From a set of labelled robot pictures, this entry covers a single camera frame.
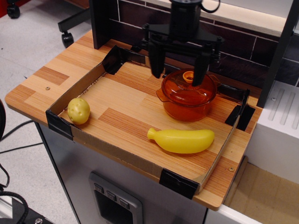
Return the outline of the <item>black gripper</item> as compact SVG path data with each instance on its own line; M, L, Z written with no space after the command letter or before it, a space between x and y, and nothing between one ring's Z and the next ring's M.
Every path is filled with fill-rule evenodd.
M193 86L202 84L210 61L219 61L220 36L200 28L202 11L212 14L220 7L207 9L201 0L172 0L168 24L144 24L142 47L149 53L152 75L160 78L164 70L165 53L197 57L194 66Z

